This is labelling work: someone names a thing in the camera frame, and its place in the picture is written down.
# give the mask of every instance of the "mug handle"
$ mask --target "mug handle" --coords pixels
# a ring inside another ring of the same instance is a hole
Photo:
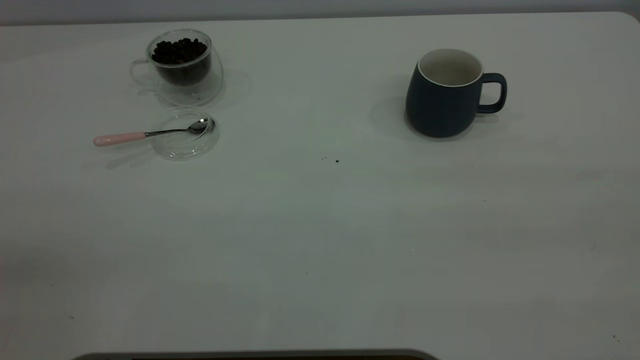
[[[147,63],[147,59],[146,58],[140,58],[140,59],[136,59],[131,63],[131,66],[129,66],[129,75],[131,75],[131,78],[137,82],[138,84],[142,85],[142,86],[148,86],[148,87],[153,87],[153,83],[151,82],[151,80],[149,80],[149,78],[144,79],[141,78],[139,76],[137,76],[134,71],[133,68],[136,67],[136,65],[142,65],[142,64],[146,64]]]
[[[480,114],[497,113],[502,109],[505,101],[507,101],[507,79],[505,79],[504,76],[498,73],[492,72],[489,74],[483,74],[480,81],[482,81],[483,84],[486,84],[486,83],[500,84],[500,99],[498,99],[498,102],[496,102],[495,104],[478,106],[478,113]]]

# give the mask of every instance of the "glass saucer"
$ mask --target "glass saucer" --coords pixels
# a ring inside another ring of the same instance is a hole
[[[206,112],[190,106],[181,106],[170,110],[169,115],[155,131],[186,129],[200,119],[209,119],[209,122],[199,135],[181,131],[153,136],[151,144],[158,155],[169,160],[190,160],[209,151],[218,142],[220,127]]]

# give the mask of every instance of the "glass cup handle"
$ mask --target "glass cup handle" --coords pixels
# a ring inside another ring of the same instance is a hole
[[[142,85],[142,86],[148,86],[148,87],[153,87],[153,83],[151,82],[151,79],[148,78],[148,76],[145,77],[140,77],[139,75],[136,75],[133,71],[133,68],[136,67],[136,65],[142,65],[142,64],[146,64],[147,63],[147,59],[146,58],[140,58],[140,59],[136,59],[131,63],[131,66],[129,66],[129,75],[131,75],[131,78],[137,82],[138,84]]]

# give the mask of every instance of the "dark blue mug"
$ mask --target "dark blue mug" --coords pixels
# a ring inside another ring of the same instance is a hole
[[[480,105],[484,83],[499,83],[500,98]],[[406,114],[413,127],[434,138],[460,134],[477,113],[497,113],[507,99],[507,81],[485,74],[475,56],[456,49],[439,49],[418,60],[406,94]]]

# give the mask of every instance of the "coffee bean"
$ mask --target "coffee bean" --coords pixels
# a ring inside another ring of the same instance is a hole
[[[192,41],[183,38],[176,42],[161,41],[156,44],[151,58],[163,65],[180,65],[199,58],[207,51],[207,46],[198,39]],[[196,63],[185,67],[164,68],[158,67],[158,72],[168,82],[179,85],[194,85],[203,80],[211,68],[211,59],[207,56]]]

